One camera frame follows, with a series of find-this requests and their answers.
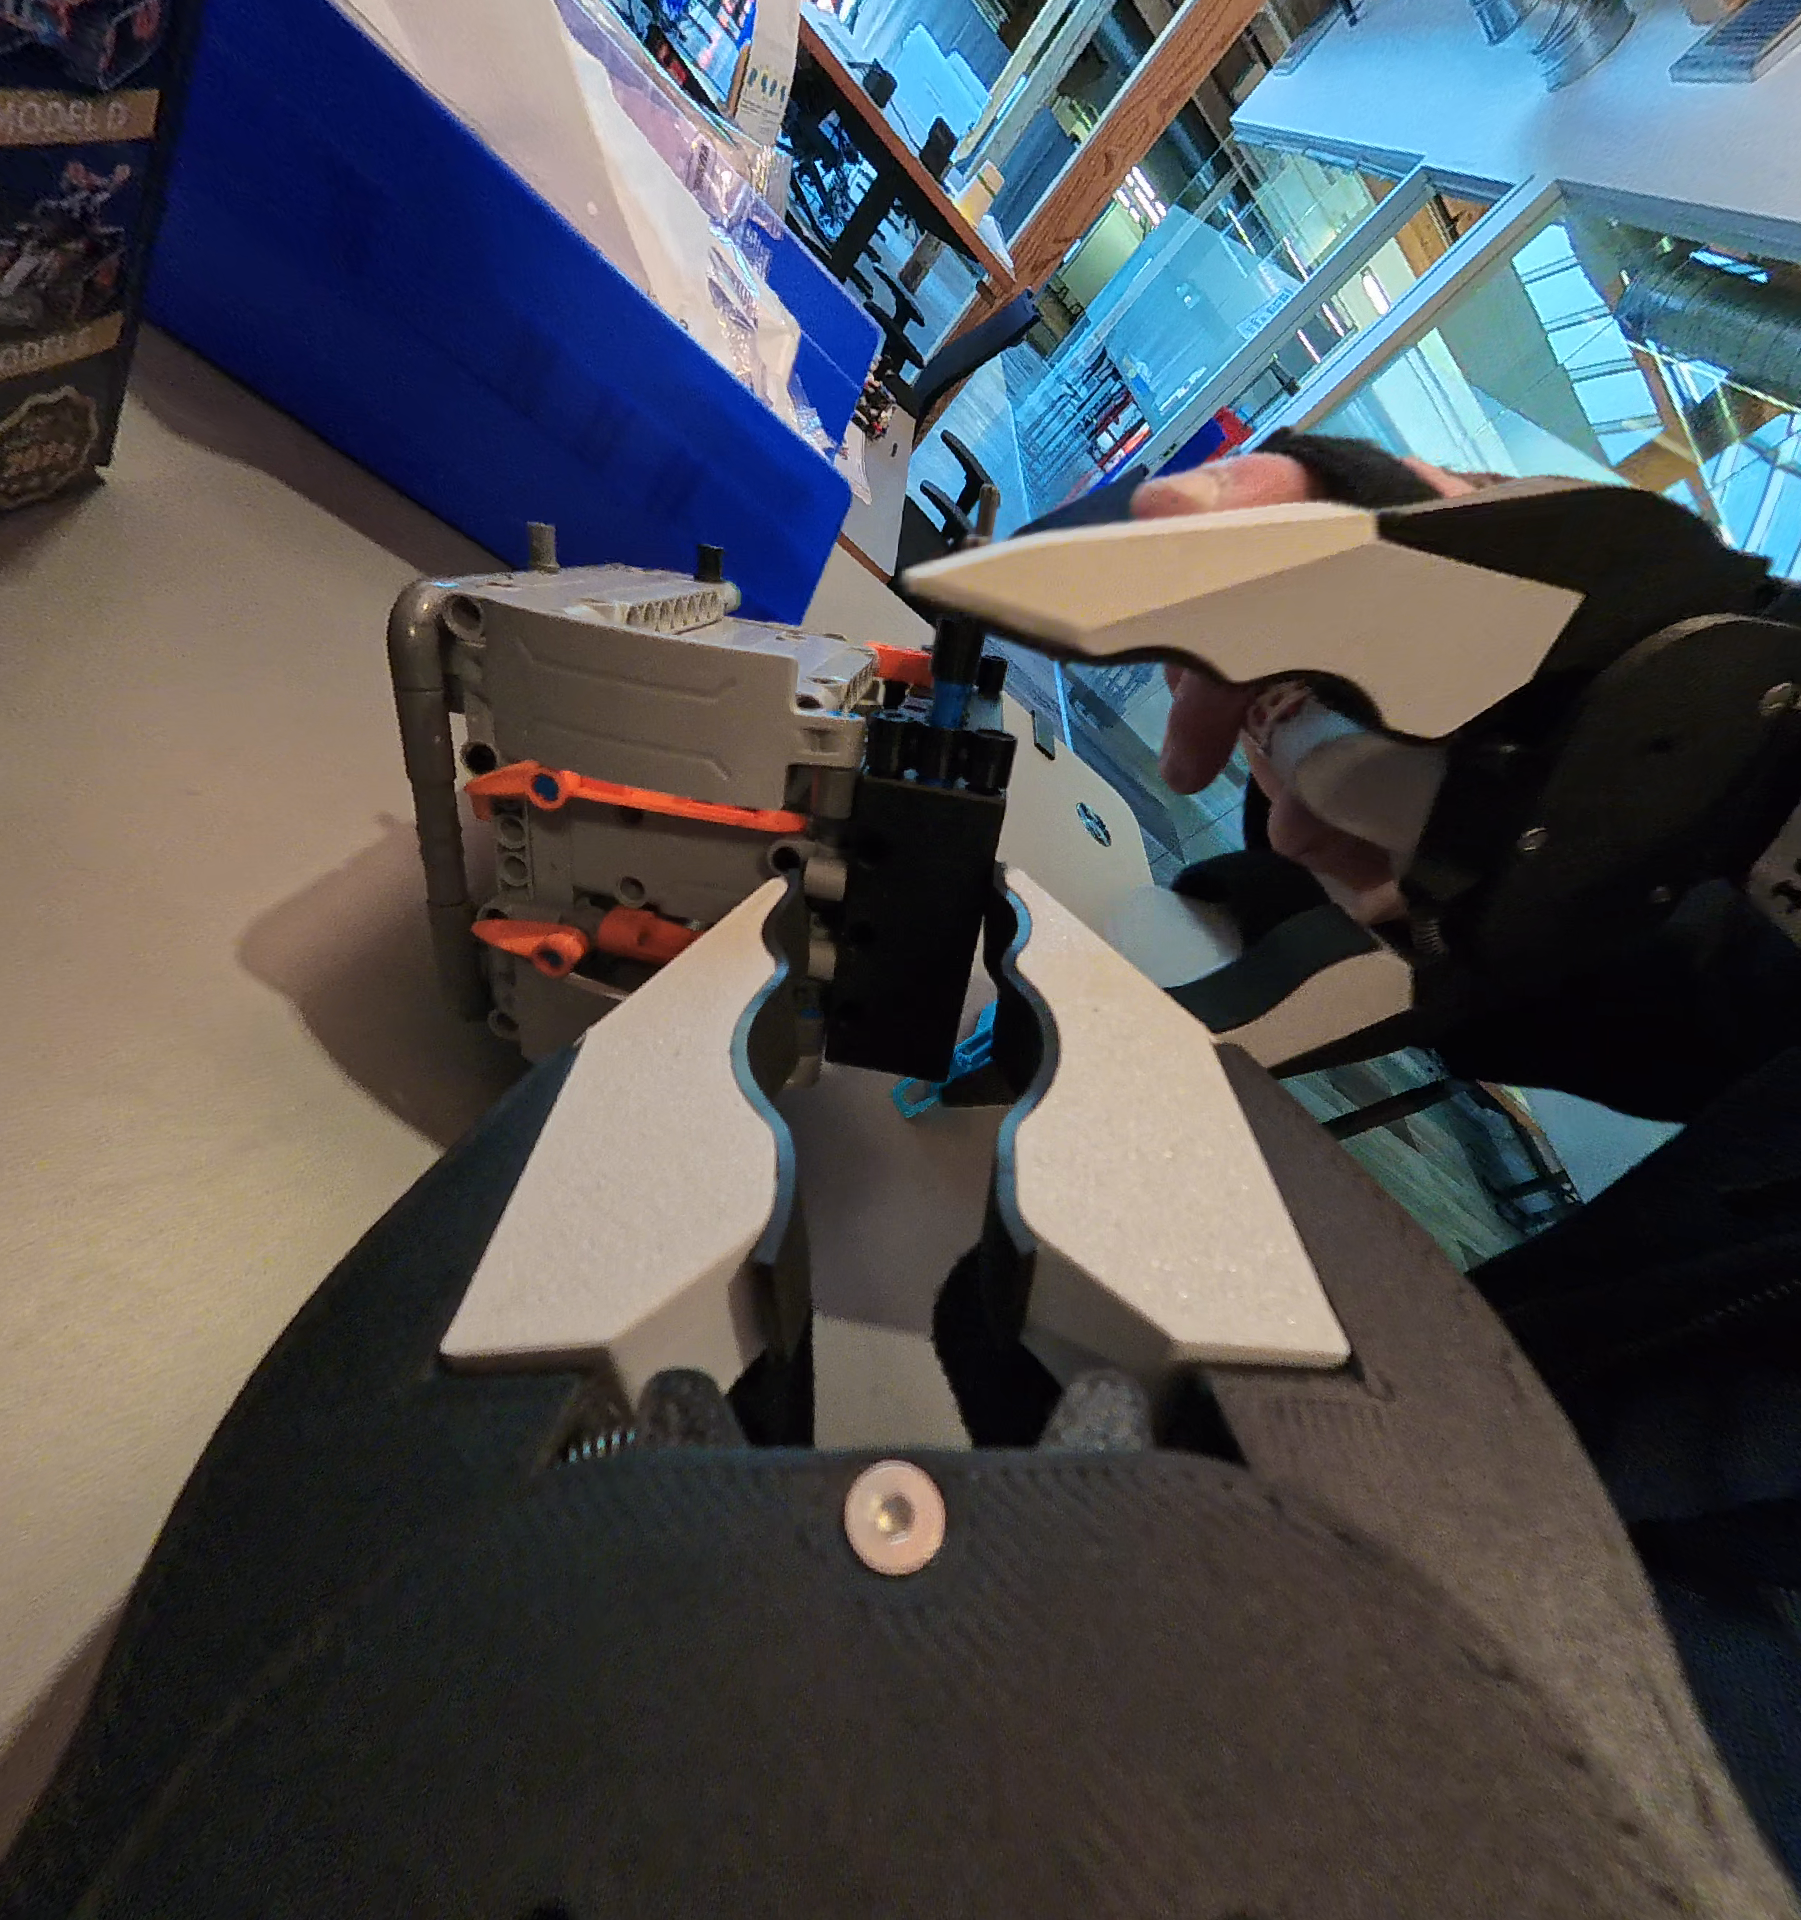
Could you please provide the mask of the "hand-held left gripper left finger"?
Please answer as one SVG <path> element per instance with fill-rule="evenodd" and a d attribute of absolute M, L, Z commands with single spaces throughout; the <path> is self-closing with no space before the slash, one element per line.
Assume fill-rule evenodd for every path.
<path fill-rule="evenodd" d="M 773 875 L 598 1019 L 438 1356 L 460 1375 L 794 1375 L 813 1315 L 796 1147 L 809 909 Z"/>

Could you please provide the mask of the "blue plastic bin with bags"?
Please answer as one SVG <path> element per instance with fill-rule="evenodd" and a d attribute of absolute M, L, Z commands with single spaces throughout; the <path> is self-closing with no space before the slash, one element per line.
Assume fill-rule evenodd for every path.
<path fill-rule="evenodd" d="M 494 555 L 807 612 L 849 482 L 334 4 L 205 4 L 146 317 Z"/>

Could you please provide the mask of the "blue plastic separator tool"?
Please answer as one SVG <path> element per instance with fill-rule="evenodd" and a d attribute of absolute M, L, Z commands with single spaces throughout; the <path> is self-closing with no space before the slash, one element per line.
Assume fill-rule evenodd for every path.
<path fill-rule="evenodd" d="M 905 1122 L 943 1106 L 948 1085 L 962 1081 L 991 1066 L 997 1010 L 997 1004 L 986 1004 L 980 1007 L 971 1032 L 956 1043 L 947 1075 L 932 1081 L 927 1077 L 923 1080 L 905 1075 L 894 1081 L 891 1087 L 891 1100 Z"/>

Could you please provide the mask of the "grey building-block robot model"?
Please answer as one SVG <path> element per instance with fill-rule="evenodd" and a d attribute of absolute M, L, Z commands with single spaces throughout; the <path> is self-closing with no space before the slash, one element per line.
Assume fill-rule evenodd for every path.
<path fill-rule="evenodd" d="M 983 946 L 1017 737 L 985 650 L 960 777 L 918 777 L 932 645 L 745 617 L 690 571 L 415 580 L 386 666 L 443 994 L 539 1061 L 771 878 L 800 884 L 807 1071 L 945 1077 Z"/>

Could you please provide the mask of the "person's right hand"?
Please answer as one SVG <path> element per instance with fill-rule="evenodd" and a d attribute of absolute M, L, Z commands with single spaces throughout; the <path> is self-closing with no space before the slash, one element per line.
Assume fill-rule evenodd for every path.
<path fill-rule="evenodd" d="M 1242 513 L 1303 502 L 1323 502 L 1323 476 L 1288 450 L 1242 450 L 1214 463 L 1154 478 L 1134 492 L 1129 515 L 1138 519 Z M 1171 711 L 1159 755 L 1165 782 L 1192 795 L 1218 777 L 1243 740 L 1252 687 L 1218 681 L 1197 668 L 1171 666 Z M 1390 924 L 1407 912 L 1394 875 L 1394 855 L 1315 814 L 1288 788 L 1266 750 L 1249 744 L 1249 770 L 1268 799 L 1271 851 L 1314 873 L 1331 900 L 1361 924 Z"/>

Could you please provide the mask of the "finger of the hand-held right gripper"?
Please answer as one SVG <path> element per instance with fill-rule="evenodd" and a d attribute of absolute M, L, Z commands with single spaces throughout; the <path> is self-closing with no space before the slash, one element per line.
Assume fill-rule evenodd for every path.
<path fill-rule="evenodd" d="M 1060 659 L 1176 659 L 1239 687 L 1349 684 L 1409 740 L 1450 737 L 1519 691 L 1584 604 L 1320 502 L 997 539 L 918 563 L 903 586 Z"/>
<path fill-rule="evenodd" d="M 1400 1046 L 1409 961 L 1309 873 L 1186 873 L 1171 890 L 1214 957 L 1171 998 L 1280 1075 Z"/>

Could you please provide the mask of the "clear plastic parts bags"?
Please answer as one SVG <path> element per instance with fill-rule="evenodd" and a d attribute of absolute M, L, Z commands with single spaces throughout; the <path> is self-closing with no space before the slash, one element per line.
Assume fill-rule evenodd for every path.
<path fill-rule="evenodd" d="M 696 346 L 839 472 L 872 323 L 768 194 L 768 155 L 695 105 L 608 4 L 555 4 L 598 182 L 582 231 Z"/>

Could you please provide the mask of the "silver ventilation duct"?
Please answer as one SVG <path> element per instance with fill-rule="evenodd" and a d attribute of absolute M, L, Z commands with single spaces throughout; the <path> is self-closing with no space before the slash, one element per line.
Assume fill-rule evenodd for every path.
<path fill-rule="evenodd" d="M 1747 459 L 1801 473 L 1801 263 L 1584 203 L 1566 227 L 1591 293 L 1566 364 L 1618 463 L 1711 490 Z"/>

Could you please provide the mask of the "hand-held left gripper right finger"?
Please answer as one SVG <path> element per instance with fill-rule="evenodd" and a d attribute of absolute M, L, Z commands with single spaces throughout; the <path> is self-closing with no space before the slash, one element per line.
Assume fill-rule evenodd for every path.
<path fill-rule="evenodd" d="M 1003 995 L 1034 1024 L 995 1191 L 1053 1374 L 1335 1371 L 1351 1343 L 1202 1022 L 1023 869 Z"/>

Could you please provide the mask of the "dark blue robot kit box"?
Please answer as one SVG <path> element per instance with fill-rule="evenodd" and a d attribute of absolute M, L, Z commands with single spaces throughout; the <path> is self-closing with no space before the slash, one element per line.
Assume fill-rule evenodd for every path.
<path fill-rule="evenodd" d="M 200 14 L 0 1 L 0 517 L 111 466 Z"/>

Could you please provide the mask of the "black office chair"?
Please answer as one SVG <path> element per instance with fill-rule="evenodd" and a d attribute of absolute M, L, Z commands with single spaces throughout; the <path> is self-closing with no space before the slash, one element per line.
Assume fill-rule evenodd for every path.
<path fill-rule="evenodd" d="M 918 443 L 945 409 L 945 401 L 995 358 L 1020 344 L 1039 322 L 1039 302 L 1032 291 L 1019 291 L 978 323 L 962 329 L 938 347 L 913 378 L 897 376 L 891 391 L 897 409 L 913 419 L 913 439 Z"/>

